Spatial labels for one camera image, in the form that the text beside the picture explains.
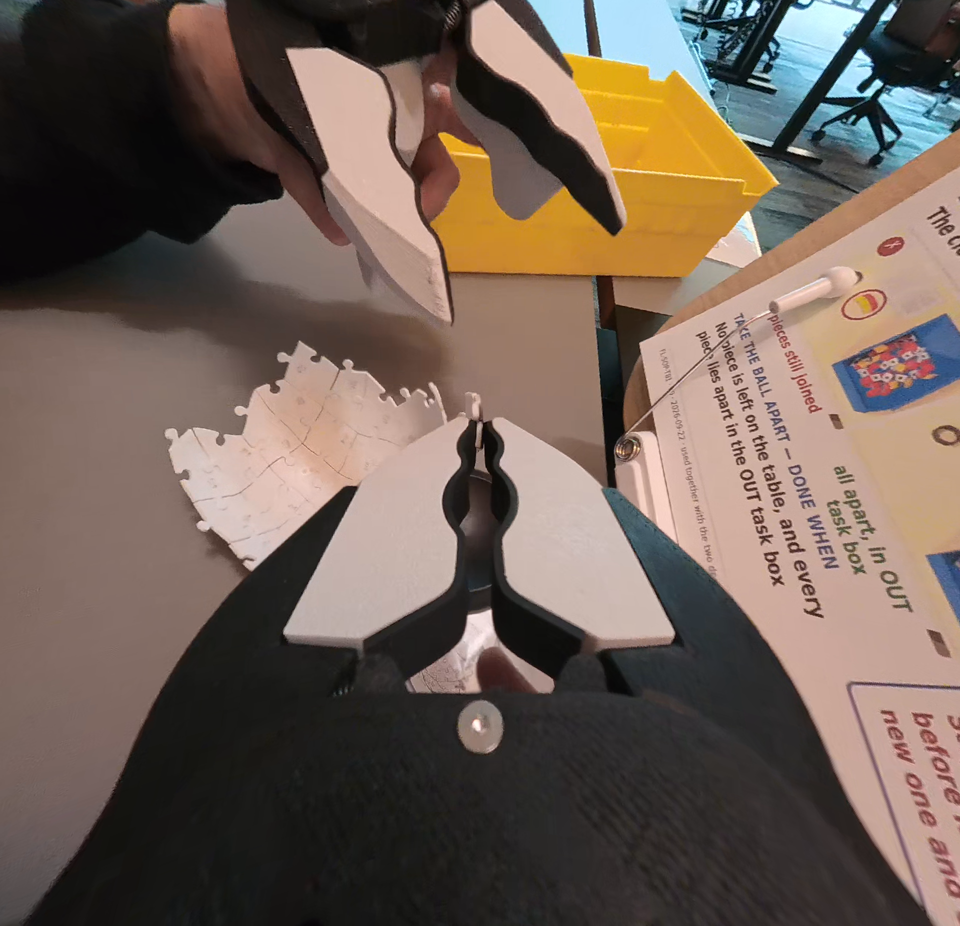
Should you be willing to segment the yellow plastic bin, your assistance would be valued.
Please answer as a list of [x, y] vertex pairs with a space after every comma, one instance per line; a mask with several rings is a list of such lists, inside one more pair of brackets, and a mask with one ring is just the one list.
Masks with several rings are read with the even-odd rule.
[[628, 222], [610, 236], [560, 190], [529, 219], [501, 212], [487, 155], [444, 144], [461, 182], [434, 220], [449, 272], [683, 277], [777, 181], [680, 72], [565, 56], [601, 133]]

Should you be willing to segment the person's left forearm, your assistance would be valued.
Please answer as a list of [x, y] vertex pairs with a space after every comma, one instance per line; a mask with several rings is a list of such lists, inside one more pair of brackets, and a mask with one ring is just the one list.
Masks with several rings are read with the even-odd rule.
[[169, 17], [202, 0], [41, 0], [2, 42], [1, 282], [70, 269], [147, 233], [181, 244], [274, 174], [207, 151], [175, 86]]

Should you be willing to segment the partly built white puzzle ball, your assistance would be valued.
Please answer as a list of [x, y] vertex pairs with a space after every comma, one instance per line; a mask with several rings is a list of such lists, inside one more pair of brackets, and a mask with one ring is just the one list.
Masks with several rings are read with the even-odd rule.
[[303, 342], [277, 360], [283, 377], [235, 407], [241, 432], [164, 433], [197, 528], [218, 536], [248, 571], [343, 488], [447, 422], [433, 382], [402, 388], [397, 400], [370, 372], [318, 356]]

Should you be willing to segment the black round ball stand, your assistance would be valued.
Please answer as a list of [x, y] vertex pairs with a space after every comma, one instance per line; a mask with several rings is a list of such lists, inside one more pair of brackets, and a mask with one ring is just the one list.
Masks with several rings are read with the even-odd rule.
[[465, 556], [465, 583], [469, 615], [491, 610], [495, 577], [494, 548], [499, 521], [494, 514], [493, 479], [485, 469], [469, 478], [455, 476], [443, 492], [444, 510], [462, 513], [459, 529]]

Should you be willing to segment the folded puzzle instruction leaflet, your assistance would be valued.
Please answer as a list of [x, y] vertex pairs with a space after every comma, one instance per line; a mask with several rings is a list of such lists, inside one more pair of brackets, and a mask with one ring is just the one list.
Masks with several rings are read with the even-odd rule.
[[486, 609], [467, 615], [462, 637], [437, 661], [411, 676], [407, 690], [414, 694], [476, 694], [481, 690], [477, 674], [480, 657], [499, 647], [493, 612]]

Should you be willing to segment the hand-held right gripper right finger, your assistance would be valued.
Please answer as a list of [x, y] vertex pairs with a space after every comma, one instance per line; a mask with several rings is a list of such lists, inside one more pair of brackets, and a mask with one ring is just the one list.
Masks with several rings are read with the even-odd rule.
[[501, 417], [484, 424], [497, 529], [491, 615], [501, 643], [547, 676], [573, 656], [671, 644], [675, 629], [604, 488]]

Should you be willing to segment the desk with black legs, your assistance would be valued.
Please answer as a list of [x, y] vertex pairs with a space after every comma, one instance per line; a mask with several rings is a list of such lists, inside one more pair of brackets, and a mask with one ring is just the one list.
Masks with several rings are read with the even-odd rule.
[[786, 124], [779, 130], [774, 140], [763, 140], [743, 133], [738, 133], [738, 138], [759, 156], [766, 156], [796, 167], [813, 168], [820, 166], [823, 162], [820, 157], [810, 150], [794, 145], [794, 142], [801, 136], [802, 130], [820, 105], [824, 104], [829, 98], [829, 93], [834, 89], [835, 84], [857, 53], [866, 44], [869, 35], [877, 27], [882, 15], [893, 2], [894, 0], [873, 1], [870, 8], [846, 37], [845, 42], [837, 48], [829, 63], [786, 121]]

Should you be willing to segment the person's left hand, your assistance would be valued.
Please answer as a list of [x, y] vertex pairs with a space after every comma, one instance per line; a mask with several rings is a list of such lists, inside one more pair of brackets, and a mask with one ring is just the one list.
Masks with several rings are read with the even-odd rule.
[[[336, 246], [350, 243], [330, 214], [310, 164], [275, 132], [252, 104], [238, 66], [225, 10], [206, 3], [175, 5], [167, 20], [174, 85], [188, 128], [200, 144], [227, 161], [246, 162], [276, 175], [312, 224]], [[454, 109], [450, 86], [457, 56], [450, 44], [431, 57], [421, 75], [423, 136], [412, 172], [421, 208], [434, 220], [456, 191], [460, 172], [442, 134], [478, 147]]]

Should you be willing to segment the printed task instruction sheet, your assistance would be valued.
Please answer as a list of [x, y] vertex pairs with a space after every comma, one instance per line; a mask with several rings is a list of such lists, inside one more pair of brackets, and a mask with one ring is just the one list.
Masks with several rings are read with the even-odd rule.
[[958, 924], [958, 171], [639, 347], [678, 544], [757, 626], [848, 806]]

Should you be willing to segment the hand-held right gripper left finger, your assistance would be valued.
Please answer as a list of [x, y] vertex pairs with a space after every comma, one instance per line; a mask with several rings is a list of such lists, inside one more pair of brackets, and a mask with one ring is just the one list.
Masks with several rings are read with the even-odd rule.
[[477, 425], [454, 419], [361, 481], [284, 627], [288, 642], [389, 656], [405, 676], [457, 645]]

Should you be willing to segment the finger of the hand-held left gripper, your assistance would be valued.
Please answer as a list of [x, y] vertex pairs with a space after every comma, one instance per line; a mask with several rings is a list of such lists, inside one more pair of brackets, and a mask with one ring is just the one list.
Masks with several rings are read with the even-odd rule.
[[495, 0], [459, 28], [456, 111], [486, 152], [500, 210], [527, 221], [565, 189], [607, 233], [627, 211], [598, 126], [566, 61]]
[[426, 220], [411, 165], [424, 138], [424, 58], [371, 66], [329, 46], [287, 58], [326, 161], [326, 206], [365, 283], [453, 322], [444, 248]]

